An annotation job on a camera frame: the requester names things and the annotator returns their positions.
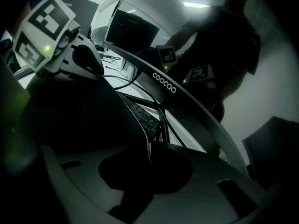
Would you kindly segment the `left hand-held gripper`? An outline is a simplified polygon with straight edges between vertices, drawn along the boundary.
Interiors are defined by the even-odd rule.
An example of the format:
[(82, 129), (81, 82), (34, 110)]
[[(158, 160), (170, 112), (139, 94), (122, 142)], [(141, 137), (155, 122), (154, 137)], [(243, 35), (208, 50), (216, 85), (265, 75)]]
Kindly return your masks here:
[(42, 0), (21, 22), (13, 52), (35, 73), (45, 69), (75, 80), (99, 81), (99, 75), (76, 65), (103, 67), (93, 42), (80, 35), (75, 17), (62, 0)]

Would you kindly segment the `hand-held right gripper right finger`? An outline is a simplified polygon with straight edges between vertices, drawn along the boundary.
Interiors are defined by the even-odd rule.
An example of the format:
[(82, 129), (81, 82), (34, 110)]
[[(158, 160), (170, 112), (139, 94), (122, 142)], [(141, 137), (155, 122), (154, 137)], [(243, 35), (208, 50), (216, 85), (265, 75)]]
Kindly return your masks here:
[(171, 144), (111, 156), (111, 209), (126, 224), (230, 224), (257, 209), (264, 190), (219, 158)]

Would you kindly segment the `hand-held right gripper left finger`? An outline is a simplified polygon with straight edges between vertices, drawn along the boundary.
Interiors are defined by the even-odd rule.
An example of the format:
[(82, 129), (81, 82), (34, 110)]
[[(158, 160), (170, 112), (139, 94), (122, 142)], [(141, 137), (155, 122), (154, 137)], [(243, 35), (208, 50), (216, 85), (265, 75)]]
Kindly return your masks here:
[(144, 147), (59, 157), (50, 146), (41, 149), (68, 224), (131, 224), (152, 201), (152, 170)]

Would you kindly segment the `black monitor with square base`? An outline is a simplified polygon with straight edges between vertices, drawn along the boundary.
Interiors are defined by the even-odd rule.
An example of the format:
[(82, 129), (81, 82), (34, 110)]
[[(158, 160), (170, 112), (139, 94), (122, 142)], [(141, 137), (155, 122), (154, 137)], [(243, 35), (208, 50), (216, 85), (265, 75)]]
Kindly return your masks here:
[(77, 35), (87, 36), (97, 3), (89, 0), (29, 0), (33, 10), (39, 8), (29, 18), (29, 22), (53, 40), (64, 34), (71, 41)]

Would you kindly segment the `white power strip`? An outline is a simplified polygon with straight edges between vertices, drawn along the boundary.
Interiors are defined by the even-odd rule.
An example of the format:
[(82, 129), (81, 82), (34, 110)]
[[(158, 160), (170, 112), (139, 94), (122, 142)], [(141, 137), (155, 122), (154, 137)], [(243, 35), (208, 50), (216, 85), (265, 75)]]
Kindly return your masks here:
[(121, 74), (128, 80), (132, 80), (138, 72), (138, 68), (127, 60), (121, 63)]

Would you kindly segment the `black power adapter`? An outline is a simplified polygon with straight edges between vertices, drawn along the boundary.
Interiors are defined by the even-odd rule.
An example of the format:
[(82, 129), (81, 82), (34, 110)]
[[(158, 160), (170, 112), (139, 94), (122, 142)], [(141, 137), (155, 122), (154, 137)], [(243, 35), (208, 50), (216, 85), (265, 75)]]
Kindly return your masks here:
[(123, 94), (119, 93), (119, 95), (143, 127), (149, 141), (152, 142), (157, 137), (161, 126), (160, 121)]

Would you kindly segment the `large curved black monitor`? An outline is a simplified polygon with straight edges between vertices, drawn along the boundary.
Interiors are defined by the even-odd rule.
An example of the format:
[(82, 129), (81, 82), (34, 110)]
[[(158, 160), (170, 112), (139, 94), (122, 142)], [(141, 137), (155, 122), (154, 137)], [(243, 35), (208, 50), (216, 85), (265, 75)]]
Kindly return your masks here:
[(106, 45), (180, 124), (178, 145), (250, 166), (242, 140), (299, 123), (299, 55), (264, 0), (121, 0)]

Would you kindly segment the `flat black monitor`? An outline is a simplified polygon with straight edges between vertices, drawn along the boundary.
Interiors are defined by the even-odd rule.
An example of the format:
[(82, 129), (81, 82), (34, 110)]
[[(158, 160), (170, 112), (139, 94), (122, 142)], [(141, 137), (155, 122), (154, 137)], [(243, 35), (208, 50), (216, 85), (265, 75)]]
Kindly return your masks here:
[(242, 142), (262, 188), (299, 179), (299, 123), (273, 116)]

